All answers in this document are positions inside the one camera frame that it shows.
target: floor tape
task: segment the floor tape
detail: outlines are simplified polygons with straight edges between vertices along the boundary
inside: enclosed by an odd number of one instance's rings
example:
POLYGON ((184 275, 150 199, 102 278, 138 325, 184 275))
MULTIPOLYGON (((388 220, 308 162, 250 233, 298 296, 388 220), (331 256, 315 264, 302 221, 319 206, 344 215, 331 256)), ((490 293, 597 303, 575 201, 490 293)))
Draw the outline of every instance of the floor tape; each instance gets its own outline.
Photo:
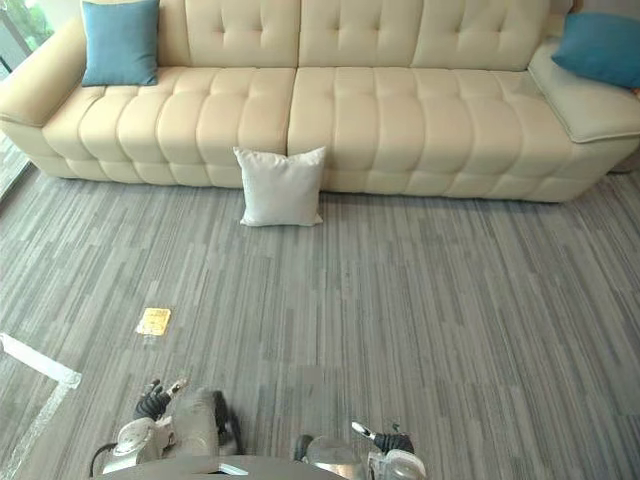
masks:
POLYGON ((29 345, 10 337, 6 333, 0 333, 0 343, 8 353, 16 360, 30 366, 34 370, 43 373, 53 380, 64 383, 69 388, 76 388, 80 384, 82 375, 65 367, 61 363, 51 360, 46 355, 34 350, 29 345))
POLYGON ((42 410, 29 425, 16 448, 11 452, 9 463, 0 471, 0 480, 12 480, 69 390, 78 388, 82 375, 10 337, 6 333, 0 333, 0 343, 5 353, 58 382, 47 403, 42 407, 42 410))
POLYGON ((44 428, 49 423, 49 420, 53 418, 53 415, 58 410, 58 407, 64 400, 64 397, 67 395, 69 391, 69 387, 64 383, 59 383, 47 403, 45 403, 38 416, 35 420, 29 425, 29 429, 20 439, 16 448, 11 452, 11 457, 9 457, 9 463, 7 466, 2 469, 0 472, 0 480, 12 480, 15 474, 18 472, 20 465, 29 454, 31 447, 38 439, 44 428))

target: cream leather sofa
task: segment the cream leather sofa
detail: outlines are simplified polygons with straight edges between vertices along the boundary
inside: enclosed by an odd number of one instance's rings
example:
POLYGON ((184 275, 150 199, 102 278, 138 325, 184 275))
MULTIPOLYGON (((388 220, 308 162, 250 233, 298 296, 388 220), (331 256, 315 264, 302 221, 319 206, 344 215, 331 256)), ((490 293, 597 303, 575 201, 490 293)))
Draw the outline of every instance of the cream leather sofa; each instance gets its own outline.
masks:
POLYGON ((640 142, 630 92, 551 61, 548 0, 160 3, 157 86, 79 86, 80 21, 4 85, 41 170, 240 187, 234 145, 326 145, 325 190, 558 202, 640 142))

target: throw pillow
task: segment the throw pillow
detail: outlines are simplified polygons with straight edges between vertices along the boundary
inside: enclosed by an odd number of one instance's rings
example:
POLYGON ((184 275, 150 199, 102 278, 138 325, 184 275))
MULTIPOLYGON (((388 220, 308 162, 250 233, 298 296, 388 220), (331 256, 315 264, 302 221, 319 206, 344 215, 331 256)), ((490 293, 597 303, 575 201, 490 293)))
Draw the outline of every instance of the throw pillow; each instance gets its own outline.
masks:
POLYGON ((240 223, 305 225, 321 223, 318 192, 325 148, 285 157, 276 153, 233 148, 242 168, 245 211, 240 223))
POLYGON ((156 85, 158 0, 83 2, 87 69, 82 85, 156 85))
POLYGON ((640 87, 640 21, 605 13, 568 15, 551 58, 582 77, 640 87))

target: yellow paper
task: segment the yellow paper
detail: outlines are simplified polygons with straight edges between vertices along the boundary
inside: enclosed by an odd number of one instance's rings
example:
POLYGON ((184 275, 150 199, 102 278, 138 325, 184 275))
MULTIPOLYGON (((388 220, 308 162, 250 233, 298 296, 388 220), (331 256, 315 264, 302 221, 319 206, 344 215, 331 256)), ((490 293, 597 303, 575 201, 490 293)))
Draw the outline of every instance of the yellow paper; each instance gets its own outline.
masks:
POLYGON ((171 310, 168 308, 146 308, 136 332, 142 335, 164 335, 170 316, 171 310))

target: window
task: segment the window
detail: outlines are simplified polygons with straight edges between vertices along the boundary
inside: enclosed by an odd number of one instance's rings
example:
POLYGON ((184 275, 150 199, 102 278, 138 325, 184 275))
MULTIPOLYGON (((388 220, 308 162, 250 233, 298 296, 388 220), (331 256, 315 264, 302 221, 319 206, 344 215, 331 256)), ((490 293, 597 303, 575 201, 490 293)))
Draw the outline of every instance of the window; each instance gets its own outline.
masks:
POLYGON ((0 0, 0 80, 52 34, 36 0, 0 0))

